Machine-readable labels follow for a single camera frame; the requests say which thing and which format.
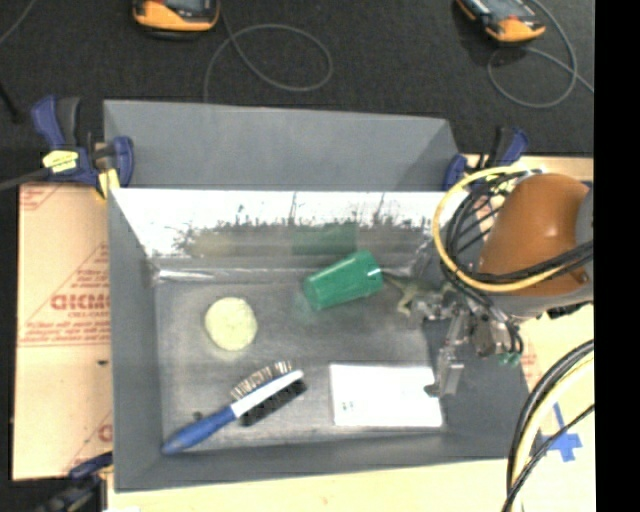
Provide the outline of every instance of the black carpet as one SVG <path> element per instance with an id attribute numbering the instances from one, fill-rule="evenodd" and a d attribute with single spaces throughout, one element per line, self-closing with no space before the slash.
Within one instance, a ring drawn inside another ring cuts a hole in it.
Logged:
<path id="1" fill-rule="evenodd" d="M 0 41 L 28 0 L 0 4 Z M 321 88 L 293 93 L 257 78 L 231 46 L 212 67 L 209 101 L 308 109 L 442 117 L 450 121 L 462 152 L 489 150 L 498 126 L 518 126 L 529 153 L 593 156 L 594 96 L 578 81 L 556 106 L 529 108 L 492 85 L 494 75 L 522 101 L 552 103 L 571 75 L 537 54 L 496 48 L 463 18 L 452 0 L 223 0 L 235 31 L 279 23 L 317 37 L 331 53 L 333 74 Z M 135 26 L 128 0 L 38 0 L 21 25 L 0 44 L 0 81 L 27 113 L 48 94 L 78 96 L 78 131 L 100 138 L 104 98 L 203 101 L 205 71 L 228 34 L 219 23 L 191 42 L 159 41 Z M 594 84 L 595 0 L 547 0 L 575 51 L 579 75 Z M 551 21 L 530 48 L 570 64 Z M 239 39 L 263 72 L 292 85 L 323 79 L 326 60 L 308 40 L 265 30 Z M 39 167 L 46 149 L 29 119 L 14 124 L 0 102 L 0 181 Z M 28 510 L 65 482 L 10 483 L 10 431 L 14 371 L 16 289 L 16 195 L 0 193 L 0 509 Z"/>

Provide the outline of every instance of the green cup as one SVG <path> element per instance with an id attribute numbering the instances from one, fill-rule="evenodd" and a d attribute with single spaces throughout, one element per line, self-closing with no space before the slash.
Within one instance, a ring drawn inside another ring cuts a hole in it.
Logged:
<path id="1" fill-rule="evenodd" d="M 367 250 L 356 251 L 305 278 L 304 294 L 315 310 L 336 306 L 382 289 L 380 265 Z"/>

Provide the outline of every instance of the white card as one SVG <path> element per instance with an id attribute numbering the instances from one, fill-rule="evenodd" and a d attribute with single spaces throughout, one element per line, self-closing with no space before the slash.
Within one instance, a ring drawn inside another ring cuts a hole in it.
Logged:
<path id="1" fill-rule="evenodd" d="M 348 427 L 441 427 L 440 400 L 426 366 L 330 365 L 334 423 Z"/>

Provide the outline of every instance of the sponge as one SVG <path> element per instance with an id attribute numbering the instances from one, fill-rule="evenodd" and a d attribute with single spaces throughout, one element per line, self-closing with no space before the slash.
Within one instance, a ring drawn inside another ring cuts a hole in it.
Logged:
<path id="1" fill-rule="evenodd" d="M 242 350 L 258 332 L 258 320 L 251 306 L 239 297 L 224 297 L 214 302 L 204 316 L 211 340 L 224 350 Z"/>

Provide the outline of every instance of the brush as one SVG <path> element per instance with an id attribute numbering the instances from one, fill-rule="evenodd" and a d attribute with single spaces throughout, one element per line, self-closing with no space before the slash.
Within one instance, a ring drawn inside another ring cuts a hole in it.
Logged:
<path id="1" fill-rule="evenodd" d="M 304 392 L 303 377 L 302 370 L 293 370 L 289 361 L 252 373 L 231 390 L 231 404 L 175 432 L 162 445 L 162 453 L 174 455 L 191 448 L 238 418 L 243 418 L 244 425 L 256 423 Z"/>

